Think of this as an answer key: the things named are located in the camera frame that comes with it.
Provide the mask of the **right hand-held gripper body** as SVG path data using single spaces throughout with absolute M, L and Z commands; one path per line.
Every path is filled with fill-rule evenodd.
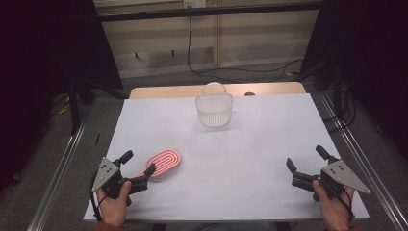
M 314 180 L 321 182 L 329 197 L 340 197 L 345 187 L 371 194 L 371 190 L 342 159 L 330 158 L 319 174 L 309 175 L 298 170 L 292 173 L 292 185 L 313 193 L 313 199 L 319 202 L 313 188 Z

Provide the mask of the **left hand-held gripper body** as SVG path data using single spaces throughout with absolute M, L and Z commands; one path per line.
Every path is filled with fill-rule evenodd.
M 99 189 L 102 189 L 106 196 L 111 199 L 117 199 L 121 187 L 125 182 L 131 183 L 130 194 L 147 190 L 148 178 L 145 178 L 143 175 L 134 178 L 125 178 L 121 174 L 121 166 L 118 159 L 112 162 L 104 157 L 92 181 L 91 191 L 96 193 Z

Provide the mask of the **pink hairbrush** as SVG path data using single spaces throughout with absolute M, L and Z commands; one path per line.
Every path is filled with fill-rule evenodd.
M 156 170 L 150 175 L 149 179 L 151 181 L 162 181 L 167 178 L 181 163 L 181 156 L 178 152 L 172 149 L 163 150 L 153 156 L 151 156 L 146 164 L 145 170 L 140 173 L 142 176 L 147 169 L 154 164 Z

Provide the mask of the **clear plastic cup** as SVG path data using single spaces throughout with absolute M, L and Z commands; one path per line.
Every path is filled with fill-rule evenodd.
M 224 126 L 232 117 L 233 103 L 234 97 L 224 85 L 211 82 L 195 98 L 198 120 L 210 128 Z

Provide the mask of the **person's right hand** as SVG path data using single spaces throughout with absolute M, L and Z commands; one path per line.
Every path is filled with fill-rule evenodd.
M 349 231 L 349 211 L 337 198 L 329 198 L 324 186 L 319 181 L 313 182 L 315 193 L 319 197 L 319 206 L 322 220 L 328 231 Z

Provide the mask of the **person's left hand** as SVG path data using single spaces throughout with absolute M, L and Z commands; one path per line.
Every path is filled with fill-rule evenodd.
M 101 221 L 114 226 L 124 226 L 127 213 L 127 196 L 129 195 L 130 190 L 131 183 L 125 182 L 121 187 L 119 197 L 117 199 L 107 197 L 102 189 L 99 189 L 96 192 L 97 198 L 101 202 Z

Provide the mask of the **white board sheet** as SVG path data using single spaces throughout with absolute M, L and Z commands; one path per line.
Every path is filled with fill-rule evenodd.
M 129 220 L 146 222 L 279 221 L 319 218 L 310 192 L 296 188 L 286 167 L 317 174 L 323 146 L 338 153 L 308 93 L 238 96 L 220 128 L 202 125 L 192 98 L 125 101 L 107 151 L 133 158 L 124 176 L 144 171 L 165 150 L 181 156 L 169 175 L 133 195 Z

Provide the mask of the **black metal stand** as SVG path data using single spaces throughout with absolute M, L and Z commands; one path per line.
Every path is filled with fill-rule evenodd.
M 70 107 L 71 121 L 72 121 L 71 135 L 75 135 L 80 126 L 81 119 L 80 119 L 79 108 L 78 108 L 75 81 L 73 78 L 71 78 L 69 81 L 68 96 L 69 96 L 69 107 Z

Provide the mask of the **light wooden table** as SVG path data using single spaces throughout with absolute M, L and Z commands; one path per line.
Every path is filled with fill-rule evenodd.
M 203 87 L 204 85 L 134 88 L 131 90 L 129 98 L 196 97 L 202 92 Z M 249 91 L 254 92 L 256 96 L 306 92 L 303 85 L 298 82 L 226 84 L 225 87 L 234 96 L 244 96 Z

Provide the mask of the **black curtain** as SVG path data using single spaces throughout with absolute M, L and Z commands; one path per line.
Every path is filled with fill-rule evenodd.
M 408 0 L 322 0 L 301 73 L 339 74 L 408 160 Z
M 122 87 L 96 17 L 95 0 L 0 0 L 0 192 L 33 152 L 56 95 Z

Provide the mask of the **black horizontal bar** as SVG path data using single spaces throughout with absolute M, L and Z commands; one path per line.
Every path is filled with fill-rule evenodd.
M 165 10 L 155 12 L 141 13 L 105 13 L 96 17 L 99 22 L 145 20 L 145 19 L 163 19 L 177 17 L 193 16 L 213 16 L 242 13 L 279 13 L 279 12 L 299 12 L 319 10 L 323 6 L 322 1 L 287 3 L 287 4 L 268 4 L 251 6 L 233 6 L 233 7 L 211 7 L 196 8 L 191 10 Z

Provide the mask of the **aluminium rail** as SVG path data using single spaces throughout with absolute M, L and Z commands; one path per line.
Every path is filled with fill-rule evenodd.
M 51 179 L 47 190 L 38 205 L 31 222 L 26 231 L 43 231 L 49 215 L 57 200 L 58 193 L 60 192 L 64 177 L 69 168 L 70 162 L 76 152 L 77 146 L 82 138 L 85 122 L 81 122 L 76 131 L 70 137 L 69 142 L 64 150 L 64 154 L 56 168 L 55 173 Z
M 355 121 L 347 125 L 334 118 L 328 95 L 319 95 L 316 103 L 330 118 L 326 127 L 339 153 L 371 189 L 360 194 L 369 217 L 358 223 L 366 231 L 408 231 L 408 161 L 364 108 L 358 107 Z

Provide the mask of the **white wall socket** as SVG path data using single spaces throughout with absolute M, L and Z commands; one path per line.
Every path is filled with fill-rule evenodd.
M 189 8 L 205 8 L 207 6 L 206 0 L 183 0 L 184 7 Z

